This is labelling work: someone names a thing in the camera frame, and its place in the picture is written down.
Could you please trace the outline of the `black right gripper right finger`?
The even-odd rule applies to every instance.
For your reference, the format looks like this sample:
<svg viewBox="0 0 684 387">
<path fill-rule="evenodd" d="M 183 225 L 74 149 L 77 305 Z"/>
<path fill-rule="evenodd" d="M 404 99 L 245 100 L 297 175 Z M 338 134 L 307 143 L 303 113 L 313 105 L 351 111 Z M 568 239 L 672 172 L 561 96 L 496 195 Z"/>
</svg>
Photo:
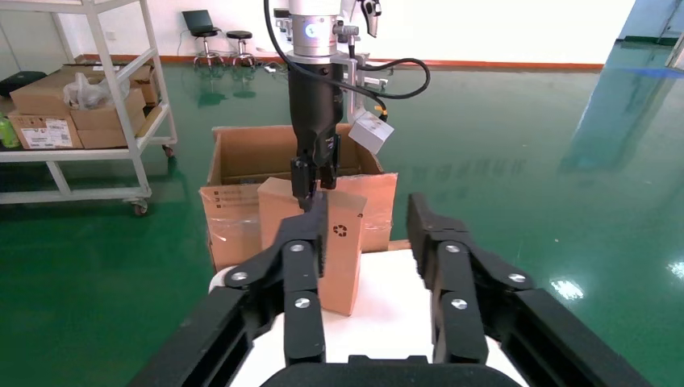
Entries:
<svg viewBox="0 0 684 387">
<path fill-rule="evenodd" d="M 407 201 L 407 235 L 431 294 L 432 359 L 484 364 L 498 341 L 530 386 L 645 386 L 646 379 L 522 269 L 481 248 L 460 220 Z"/>
</svg>

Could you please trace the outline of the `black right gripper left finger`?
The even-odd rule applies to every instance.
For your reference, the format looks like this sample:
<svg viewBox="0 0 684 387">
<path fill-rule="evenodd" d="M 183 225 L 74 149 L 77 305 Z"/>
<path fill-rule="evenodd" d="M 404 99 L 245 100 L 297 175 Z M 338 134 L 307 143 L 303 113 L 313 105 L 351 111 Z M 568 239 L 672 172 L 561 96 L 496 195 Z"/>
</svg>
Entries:
<svg viewBox="0 0 684 387">
<path fill-rule="evenodd" d="M 326 362 L 318 282 L 327 236 L 327 195 L 285 218 L 273 244 L 234 267 L 129 381 L 130 386 L 229 386 L 254 339 L 284 317 L 285 366 L 266 386 L 309 386 L 304 372 Z"/>
</svg>

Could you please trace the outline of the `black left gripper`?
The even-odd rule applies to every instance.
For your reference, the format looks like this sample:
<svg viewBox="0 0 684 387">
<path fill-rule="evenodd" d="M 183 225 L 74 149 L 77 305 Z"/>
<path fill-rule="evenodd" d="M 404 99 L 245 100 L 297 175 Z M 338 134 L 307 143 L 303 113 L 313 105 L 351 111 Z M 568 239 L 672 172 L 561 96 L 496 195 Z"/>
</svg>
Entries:
<svg viewBox="0 0 684 387">
<path fill-rule="evenodd" d="M 316 81 L 294 69 L 289 70 L 288 86 L 298 155 L 290 163 L 292 194 L 299 207 L 308 212 L 316 191 L 316 166 L 320 186 L 336 188 L 340 158 L 333 155 L 333 137 L 343 118 L 344 95 L 340 87 Z"/>
</svg>

